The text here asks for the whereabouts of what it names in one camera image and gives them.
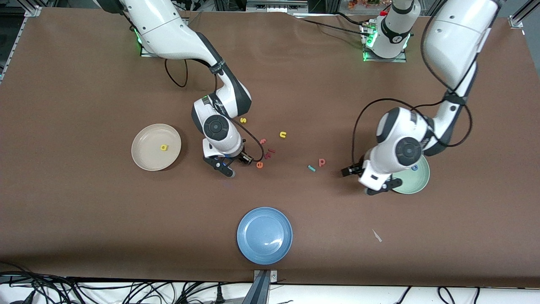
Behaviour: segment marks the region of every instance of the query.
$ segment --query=blue plate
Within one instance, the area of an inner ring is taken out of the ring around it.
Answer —
[[[293,228],[287,217],[270,207],[248,212],[237,231],[238,247],[250,261],[269,265],[278,262],[289,252],[293,243]]]

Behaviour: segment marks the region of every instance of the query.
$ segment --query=plate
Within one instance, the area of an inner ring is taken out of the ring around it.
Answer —
[[[242,254],[260,265],[283,259],[293,243],[293,228],[287,217],[270,207],[248,212],[240,221],[237,243]]]
[[[403,181],[403,185],[392,189],[402,194],[414,194],[422,191],[429,182],[429,165],[426,157],[422,155],[416,163],[416,170],[413,166],[410,169],[394,173],[392,177],[397,177]]]
[[[142,169],[163,170],[170,166],[180,154],[180,134],[168,124],[149,125],[135,136],[131,144],[131,157]]]

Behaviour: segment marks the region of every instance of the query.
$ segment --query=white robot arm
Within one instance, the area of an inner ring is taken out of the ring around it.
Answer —
[[[359,163],[343,169],[343,176],[358,174],[368,194],[377,194],[401,184],[388,180],[392,173],[411,168],[422,154],[445,150],[474,82],[477,54],[498,10],[494,0],[448,0],[441,7],[427,33],[426,55],[454,89],[445,93],[433,119],[400,107],[388,111],[377,126],[377,146]]]
[[[234,171],[221,158],[251,163],[253,159],[244,153],[244,140],[231,122],[249,111],[251,96],[210,41],[182,21],[170,0],[96,1],[107,12],[125,15],[146,50],[165,59],[199,61],[219,76],[224,86],[195,101],[191,111],[195,126],[206,137],[204,160],[228,177]]]
[[[419,0],[393,0],[388,14],[374,20],[376,32],[366,46],[382,58],[399,55],[420,15],[420,8]]]

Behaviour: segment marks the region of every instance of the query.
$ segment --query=green led light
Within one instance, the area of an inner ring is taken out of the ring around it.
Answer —
[[[375,39],[377,39],[377,31],[376,30],[373,31],[373,34],[369,35],[369,39],[367,41],[367,46],[369,48],[373,47],[373,44],[375,43]]]
[[[142,44],[142,42],[140,41],[140,36],[139,36],[139,32],[137,32],[137,29],[135,29],[135,35],[137,35],[137,41],[139,42],[139,44]]]
[[[405,44],[403,45],[403,49],[407,47],[407,42],[409,42],[410,34],[407,36],[407,39],[405,39]]]

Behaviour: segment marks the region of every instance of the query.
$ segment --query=brown table surface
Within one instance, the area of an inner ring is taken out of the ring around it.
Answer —
[[[340,178],[368,102],[443,95],[420,57],[426,21],[414,27],[408,62],[389,64],[363,62],[355,34],[286,14],[199,16],[191,27],[251,92],[245,126],[276,150],[263,169],[235,163],[228,179],[203,162],[190,117],[213,90],[205,67],[190,61],[179,89],[163,59],[138,56],[122,16],[43,9],[0,85],[0,258],[68,276],[249,280],[263,267],[238,250],[237,226],[249,210],[271,206],[294,230],[291,250],[270,266],[288,283],[540,287],[539,81],[522,32],[506,20],[478,60],[472,134],[429,158],[423,191],[369,197],[356,178]],[[170,64],[181,81],[183,62]],[[366,112],[358,157],[394,106]],[[130,148],[154,123],[175,126],[183,147],[170,169],[148,172]],[[463,115],[454,141],[466,127]],[[249,138],[246,147],[259,156]]]

